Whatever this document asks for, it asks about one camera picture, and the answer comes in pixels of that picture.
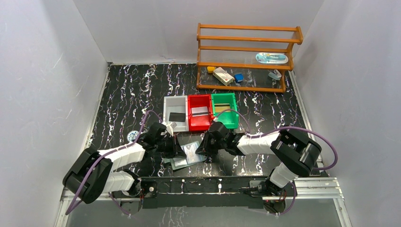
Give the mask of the light blue card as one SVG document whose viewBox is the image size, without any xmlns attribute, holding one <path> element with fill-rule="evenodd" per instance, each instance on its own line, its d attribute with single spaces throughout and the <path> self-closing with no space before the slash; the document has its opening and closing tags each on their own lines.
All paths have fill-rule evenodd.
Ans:
<svg viewBox="0 0 401 227">
<path fill-rule="evenodd" d="M 205 161 L 204 155 L 196 154 L 196 150 L 200 143 L 198 141 L 182 145 L 182 150 L 186 154 L 186 162 L 188 165 L 196 164 Z"/>
</svg>

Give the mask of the black card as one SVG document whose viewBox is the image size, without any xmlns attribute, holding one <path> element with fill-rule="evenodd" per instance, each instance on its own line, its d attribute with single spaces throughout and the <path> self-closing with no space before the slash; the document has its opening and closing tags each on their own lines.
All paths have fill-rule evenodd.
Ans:
<svg viewBox="0 0 401 227">
<path fill-rule="evenodd" d="M 176 113 L 171 112 L 169 114 L 169 121 L 170 122 L 185 122 L 186 121 L 186 114 L 185 113 Z"/>
</svg>

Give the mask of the grey-green card holder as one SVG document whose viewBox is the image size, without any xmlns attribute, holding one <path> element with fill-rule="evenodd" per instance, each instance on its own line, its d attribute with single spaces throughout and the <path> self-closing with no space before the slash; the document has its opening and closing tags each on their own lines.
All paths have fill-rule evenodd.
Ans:
<svg viewBox="0 0 401 227">
<path fill-rule="evenodd" d="M 191 166 L 187 164 L 186 158 L 163 158 L 163 162 L 170 163 L 173 170 Z"/>
</svg>

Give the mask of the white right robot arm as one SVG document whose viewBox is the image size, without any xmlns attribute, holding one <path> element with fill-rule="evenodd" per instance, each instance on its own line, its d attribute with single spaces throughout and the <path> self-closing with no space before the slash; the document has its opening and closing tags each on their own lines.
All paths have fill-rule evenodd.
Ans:
<svg viewBox="0 0 401 227">
<path fill-rule="evenodd" d="M 233 156 L 275 155 L 280 164 L 273 169 L 261 188 L 273 196 L 297 177 L 308 177 L 322 151 L 321 146 L 305 134 L 304 128 L 282 127 L 271 134 L 236 133 L 223 123 L 211 124 L 196 149 L 196 154 L 214 156 L 225 150 Z"/>
</svg>

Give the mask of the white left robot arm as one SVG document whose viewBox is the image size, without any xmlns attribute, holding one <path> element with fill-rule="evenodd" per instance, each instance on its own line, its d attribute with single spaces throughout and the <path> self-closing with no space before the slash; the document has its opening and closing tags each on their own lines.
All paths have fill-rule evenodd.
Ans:
<svg viewBox="0 0 401 227">
<path fill-rule="evenodd" d="M 66 173 L 62 184 L 86 204 L 109 192 L 122 191 L 130 197 L 143 195 L 146 190 L 141 178 L 122 167 L 139 163 L 150 153 L 158 153 L 162 158 L 186 157 L 174 135 L 176 128 L 175 122 L 156 122 L 137 137 L 136 143 L 101 151 L 89 147 Z"/>
</svg>

